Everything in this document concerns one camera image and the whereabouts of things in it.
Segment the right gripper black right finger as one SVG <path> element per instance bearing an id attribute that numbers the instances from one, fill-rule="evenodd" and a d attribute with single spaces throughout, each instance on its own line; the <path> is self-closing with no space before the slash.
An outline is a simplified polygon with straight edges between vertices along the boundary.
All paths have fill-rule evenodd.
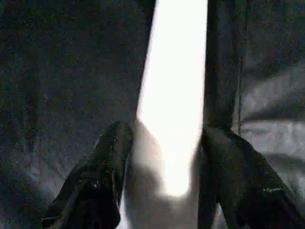
<path id="1" fill-rule="evenodd" d="M 230 130 L 205 127 L 211 203 L 221 206 L 230 229 L 303 229 L 296 197 L 266 158 Z"/>

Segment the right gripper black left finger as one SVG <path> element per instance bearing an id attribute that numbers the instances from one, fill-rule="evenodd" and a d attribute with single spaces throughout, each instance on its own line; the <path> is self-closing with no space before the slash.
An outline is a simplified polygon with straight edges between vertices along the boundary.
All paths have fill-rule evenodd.
<path id="1" fill-rule="evenodd" d="M 133 131 L 115 122 L 98 138 L 94 150 L 72 169 L 41 220 L 44 229 L 115 229 L 126 161 Z"/>

